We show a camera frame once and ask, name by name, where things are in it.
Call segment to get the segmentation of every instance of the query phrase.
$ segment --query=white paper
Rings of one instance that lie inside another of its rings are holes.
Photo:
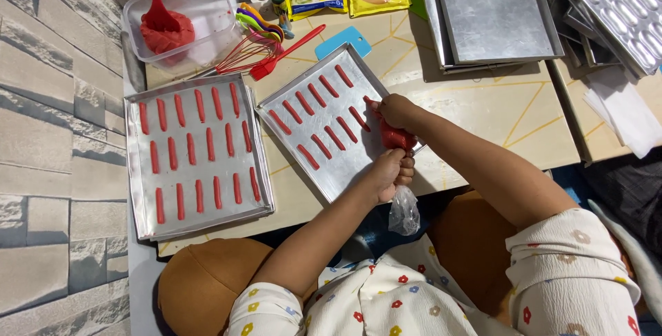
[[[587,76],[584,101],[604,120],[623,146],[642,159],[662,141],[662,126],[620,67]]]

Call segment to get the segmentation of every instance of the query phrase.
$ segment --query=red silicone spatula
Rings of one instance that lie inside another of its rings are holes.
[[[165,9],[162,0],[152,0],[150,10],[143,15],[143,20],[154,31],[172,31],[179,32],[179,22],[177,22]]]

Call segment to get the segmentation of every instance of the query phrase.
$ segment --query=red cookie dough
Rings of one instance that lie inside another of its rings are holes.
[[[179,26],[181,27],[179,32],[154,31],[147,27],[144,14],[140,19],[142,21],[142,24],[140,25],[140,33],[142,34],[142,37],[145,38],[145,44],[149,50],[156,54],[171,51],[195,40],[195,31],[193,30],[191,20],[188,19],[187,16],[176,11],[169,10],[168,13],[179,23]]]

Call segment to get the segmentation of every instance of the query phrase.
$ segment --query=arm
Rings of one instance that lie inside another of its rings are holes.
[[[394,183],[411,182],[414,163],[404,155],[397,149],[380,156],[364,177],[287,238],[251,283],[277,284],[301,298],[368,212],[393,197]]]
[[[522,157],[392,94],[377,110],[393,127],[417,135],[518,229],[579,207]]]

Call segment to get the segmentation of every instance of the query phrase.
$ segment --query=plastic container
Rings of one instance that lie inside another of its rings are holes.
[[[242,39],[230,0],[163,0],[163,4],[191,19],[193,43],[161,54],[147,48],[140,33],[140,18],[150,9],[152,0],[129,0],[124,5],[124,22],[138,59],[170,74],[209,67],[225,58]]]

